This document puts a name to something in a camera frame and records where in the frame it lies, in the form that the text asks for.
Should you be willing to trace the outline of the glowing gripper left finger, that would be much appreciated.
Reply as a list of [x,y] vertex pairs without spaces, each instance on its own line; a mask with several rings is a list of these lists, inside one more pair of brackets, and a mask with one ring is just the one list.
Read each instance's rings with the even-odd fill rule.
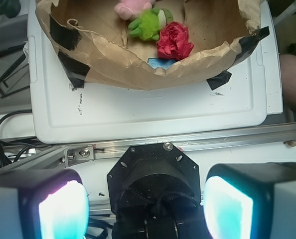
[[72,169],[0,169],[0,239],[81,239],[89,199]]

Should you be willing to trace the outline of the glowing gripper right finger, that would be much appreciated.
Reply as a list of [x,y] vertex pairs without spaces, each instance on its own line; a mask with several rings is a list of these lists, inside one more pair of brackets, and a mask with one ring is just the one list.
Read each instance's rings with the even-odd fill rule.
[[214,239],[296,239],[296,162],[216,164],[203,208]]

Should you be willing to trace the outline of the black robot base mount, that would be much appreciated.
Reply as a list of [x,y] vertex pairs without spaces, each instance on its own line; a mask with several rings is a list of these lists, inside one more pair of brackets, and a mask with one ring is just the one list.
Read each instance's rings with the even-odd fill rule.
[[179,150],[127,150],[107,174],[114,239],[202,237],[198,165]]

